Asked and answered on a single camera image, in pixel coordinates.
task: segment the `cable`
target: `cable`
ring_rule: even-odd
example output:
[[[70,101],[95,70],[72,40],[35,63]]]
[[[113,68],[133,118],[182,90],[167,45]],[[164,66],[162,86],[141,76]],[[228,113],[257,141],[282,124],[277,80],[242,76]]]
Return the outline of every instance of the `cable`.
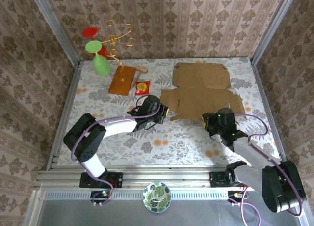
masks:
[[[93,197],[92,197],[92,203],[94,204],[94,206],[96,206],[96,203],[95,203],[95,197],[96,196],[98,196],[98,195],[102,195],[103,193],[95,193],[94,195],[93,195]]]
[[[221,144],[222,143],[222,141],[221,142],[217,142],[217,140],[216,139],[213,139],[216,143],[218,143],[218,144]]]
[[[150,130],[151,128],[153,128],[155,125],[157,125],[158,123],[155,123],[155,124],[153,124],[153,125],[151,125],[151,126],[149,126],[147,129],[145,128],[144,130]]]
[[[291,181],[291,179],[288,177],[288,175],[285,173],[285,171],[279,166],[279,164],[274,160],[272,159],[270,156],[268,156],[267,154],[265,154],[264,152],[262,152],[261,150],[259,150],[253,143],[251,143],[251,138],[253,136],[265,136],[267,133],[268,133],[268,127],[266,125],[266,123],[260,119],[259,117],[255,116],[255,115],[251,115],[251,114],[235,114],[235,116],[250,116],[250,117],[253,117],[255,119],[258,119],[260,122],[263,123],[263,125],[265,126],[266,128],[266,132],[264,134],[251,134],[249,137],[248,137],[248,142],[249,142],[249,145],[255,150],[257,151],[259,154],[261,154],[264,158],[268,159],[268,161],[270,161],[274,166],[276,166],[276,168],[279,170],[279,172],[285,177],[286,181],[288,182],[288,184],[291,186],[297,200],[298,200],[298,203],[299,203],[299,208],[300,208],[300,212],[298,214],[296,213],[293,213],[291,210],[286,210],[289,214],[295,216],[295,217],[302,217],[303,215],[303,205],[302,205],[302,199],[295,187],[295,185],[293,184],[293,182]]]
[[[229,198],[229,200],[232,201],[234,204],[239,204],[237,201],[233,200],[232,198]],[[243,215],[243,205],[249,205],[249,206],[251,206],[251,207],[256,211],[256,213],[257,213],[257,215],[258,215],[258,218],[259,218],[259,222],[258,222],[257,226],[260,226],[260,225],[261,225],[261,222],[262,222],[262,218],[261,218],[261,214],[260,214],[259,210],[258,210],[254,205],[252,205],[252,204],[250,204],[250,203],[243,202],[243,200],[244,200],[244,194],[243,194],[243,196],[242,196],[242,198],[241,198],[240,207],[241,207],[241,216],[242,216],[242,219],[243,219],[243,222],[244,222],[245,226],[248,226],[248,225],[247,225],[247,223],[246,223],[246,221],[245,221],[245,219],[244,219],[244,215]]]
[[[116,189],[118,187],[117,182],[114,181],[113,179],[109,179],[108,182],[110,182],[112,185],[114,184],[114,189]]]
[[[143,97],[148,97],[148,96],[149,96],[149,95],[143,95],[143,96],[139,97],[139,98],[137,99],[136,103],[135,103],[135,106],[136,106],[136,107],[138,106],[139,100],[141,100]]]
[[[99,121],[96,121],[94,123],[92,123],[82,134],[81,136],[78,138],[78,140],[76,141],[76,143],[74,144],[73,146],[73,149],[72,149],[72,152],[71,152],[71,160],[73,162],[78,162],[79,165],[86,171],[86,173],[89,175],[89,177],[91,177],[92,179],[96,180],[96,181],[100,181],[100,182],[103,182],[105,184],[107,184],[109,187],[110,187],[110,195],[108,196],[108,198],[103,202],[103,204],[106,204],[111,196],[112,196],[112,192],[113,192],[113,186],[111,183],[109,183],[108,181],[106,180],[103,180],[103,179],[100,179],[100,178],[97,178],[97,177],[94,177],[83,165],[82,163],[75,158],[74,156],[74,153],[75,153],[75,150],[76,148],[78,147],[79,143],[81,142],[81,140],[83,139],[83,137],[85,137],[85,134],[88,133],[88,131],[93,128],[96,124],[101,124],[101,123],[107,123],[107,122],[113,122],[113,121],[118,121],[118,120],[124,120],[124,119],[141,119],[141,118],[148,118],[148,117],[151,117],[151,116],[154,116],[155,114],[157,114],[160,110],[160,105],[158,107],[158,109],[152,113],[152,114],[148,114],[148,115],[142,115],[142,116],[120,116],[120,117],[113,117],[113,118],[109,118],[109,119],[102,119],[102,120],[99,120]]]
[[[243,193],[246,187],[247,187],[247,186],[246,186],[246,184],[244,183],[244,184],[243,184],[243,190],[242,190],[240,193]]]

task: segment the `cardboard flap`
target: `cardboard flap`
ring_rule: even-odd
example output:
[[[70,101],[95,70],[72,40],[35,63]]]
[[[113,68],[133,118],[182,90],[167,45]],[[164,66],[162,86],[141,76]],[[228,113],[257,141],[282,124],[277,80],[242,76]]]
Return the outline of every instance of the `cardboard flap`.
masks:
[[[177,108],[179,107],[179,89],[162,90],[160,101],[169,107],[169,110],[177,113]]]
[[[201,120],[206,112],[216,113],[221,108],[231,108],[234,113],[244,113],[242,100],[238,95],[225,89],[177,88],[162,90],[161,102],[175,112],[176,119]]]
[[[174,66],[172,85],[176,87],[231,87],[230,75],[223,64],[178,63]]]

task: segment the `table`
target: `table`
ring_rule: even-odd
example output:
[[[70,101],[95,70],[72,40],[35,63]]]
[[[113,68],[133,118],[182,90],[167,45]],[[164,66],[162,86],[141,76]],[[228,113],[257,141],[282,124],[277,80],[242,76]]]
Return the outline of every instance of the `table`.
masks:
[[[251,64],[247,58],[188,58],[188,59],[142,59],[124,60],[125,66],[143,66],[148,73],[142,73],[140,81],[151,81],[150,94],[160,97],[162,89],[174,89],[172,70],[178,62],[222,63],[228,69],[231,85],[243,100],[247,114],[263,119],[268,127],[262,99],[256,84]],[[129,95],[108,94],[116,65],[111,63],[111,72],[106,77],[94,73],[92,62],[84,61],[81,78],[74,97],[70,119],[66,130],[69,131],[84,114],[91,113],[97,120],[115,117],[131,110],[137,100],[135,89]],[[253,118],[236,118],[240,129],[248,134],[262,133],[264,127]],[[200,122],[190,120],[171,121],[166,119],[163,125],[156,125],[149,131],[117,134],[104,139],[97,151],[105,166],[128,165],[225,165],[242,157],[232,153],[223,144],[209,138]],[[270,131],[260,139],[257,145],[267,153],[278,158],[273,135]],[[63,145],[59,153],[58,165],[76,165],[70,159],[70,150]]]

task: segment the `bowl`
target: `bowl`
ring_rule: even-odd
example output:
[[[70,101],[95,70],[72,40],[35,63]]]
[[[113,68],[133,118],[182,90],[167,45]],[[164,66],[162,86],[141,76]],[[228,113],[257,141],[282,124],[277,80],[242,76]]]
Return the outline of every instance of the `bowl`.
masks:
[[[164,212],[171,203],[171,193],[167,185],[155,181],[146,186],[143,192],[145,207],[154,213]]]

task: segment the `gold jewelry stand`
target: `gold jewelry stand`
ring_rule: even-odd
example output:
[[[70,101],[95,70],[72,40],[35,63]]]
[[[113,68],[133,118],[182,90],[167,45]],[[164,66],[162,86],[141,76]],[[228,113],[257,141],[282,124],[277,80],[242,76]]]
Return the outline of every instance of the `gold jewelry stand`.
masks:
[[[107,24],[108,26],[113,26],[113,23],[114,23],[114,20],[110,20]],[[115,48],[115,44],[130,47],[130,46],[133,46],[134,43],[136,43],[135,38],[132,38],[132,37],[128,39],[129,44],[118,42],[118,40],[121,40],[127,34],[131,33],[134,29],[134,26],[133,24],[126,24],[125,29],[129,29],[129,31],[119,37],[117,37],[116,35],[107,36],[101,30],[99,31],[99,33],[104,35],[106,38],[109,38],[107,41],[103,41],[102,43],[110,44],[108,56],[118,62],[118,67],[112,79],[108,93],[128,96],[136,69],[135,67],[124,66],[122,61],[117,58],[117,56],[119,55],[119,52]]]

